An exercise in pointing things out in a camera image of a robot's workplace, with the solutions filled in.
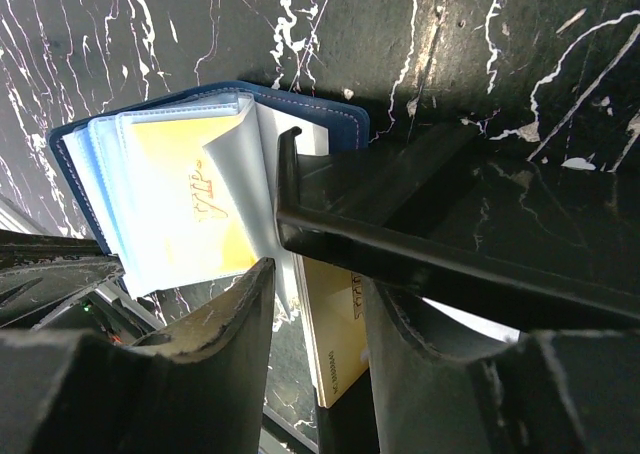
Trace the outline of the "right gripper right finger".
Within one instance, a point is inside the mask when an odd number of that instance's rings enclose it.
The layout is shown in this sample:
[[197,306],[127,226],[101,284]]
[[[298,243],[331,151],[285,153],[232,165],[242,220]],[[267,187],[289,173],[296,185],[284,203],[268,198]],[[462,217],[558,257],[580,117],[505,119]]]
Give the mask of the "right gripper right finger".
[[635,453],[637,331],[487,337],[401,289],[363,282],[385,453]]

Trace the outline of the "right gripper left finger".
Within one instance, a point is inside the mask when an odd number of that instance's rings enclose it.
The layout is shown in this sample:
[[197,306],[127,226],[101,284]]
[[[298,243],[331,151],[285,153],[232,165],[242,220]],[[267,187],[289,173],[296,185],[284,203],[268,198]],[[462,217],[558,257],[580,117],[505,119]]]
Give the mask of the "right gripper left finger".
[[131,346],[82,330],[1,334],[5,453],[255,453],[276,265]]

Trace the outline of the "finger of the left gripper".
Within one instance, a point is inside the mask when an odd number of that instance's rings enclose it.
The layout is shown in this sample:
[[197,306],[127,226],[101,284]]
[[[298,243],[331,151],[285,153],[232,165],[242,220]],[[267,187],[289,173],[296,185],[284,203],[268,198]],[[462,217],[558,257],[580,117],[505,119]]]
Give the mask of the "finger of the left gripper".
[[89,239],[1,231],[1,327],[27,329],[124,273]]

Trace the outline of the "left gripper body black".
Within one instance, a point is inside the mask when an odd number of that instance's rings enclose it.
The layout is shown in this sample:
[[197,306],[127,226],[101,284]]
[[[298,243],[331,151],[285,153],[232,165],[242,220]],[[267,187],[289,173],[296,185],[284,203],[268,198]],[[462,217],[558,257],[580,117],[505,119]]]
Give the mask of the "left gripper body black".
[[112,344],[132,345],[165,327],[139,302],[114,283],[66,296],[37,313],[30,330],[90,330]]

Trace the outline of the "blue card holder wallet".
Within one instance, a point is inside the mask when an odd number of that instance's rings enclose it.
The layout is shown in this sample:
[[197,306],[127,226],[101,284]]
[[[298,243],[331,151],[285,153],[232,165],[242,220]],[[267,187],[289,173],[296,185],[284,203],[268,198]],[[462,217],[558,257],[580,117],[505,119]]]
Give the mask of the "blue card holder wallet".
[[276,262],[289,306],[294,258],[274,220],[279,137],[322,156],[367,146],[360,107],[242,81],[191,88],[53,129],[48,145],[133,298]]

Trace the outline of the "gold credit card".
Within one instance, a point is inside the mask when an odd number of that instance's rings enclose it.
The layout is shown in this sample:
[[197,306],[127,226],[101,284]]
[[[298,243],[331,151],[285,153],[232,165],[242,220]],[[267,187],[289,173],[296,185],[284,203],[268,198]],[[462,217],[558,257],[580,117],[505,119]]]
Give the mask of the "gold credit card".
[[240,126],[241,114],[197,111],[123,116],[122,146],[155,288],[248,270],[256,255],[226,182],[204,147]]
[[312,384],[318,405],[330,408],[369,367],[362,276],[293,260]]

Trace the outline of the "black card tray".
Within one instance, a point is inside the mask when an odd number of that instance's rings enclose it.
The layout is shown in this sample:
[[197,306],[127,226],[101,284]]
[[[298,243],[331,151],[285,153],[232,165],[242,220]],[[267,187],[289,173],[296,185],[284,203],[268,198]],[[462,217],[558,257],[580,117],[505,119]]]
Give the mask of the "black card tray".
[[[325,156],[278,142],[276,222],[289,251],[423,299],[492,339],[639,334],[639,176],[498,157],[473,129]],[[369,382],[321,418],[321,446],[379,452]]]

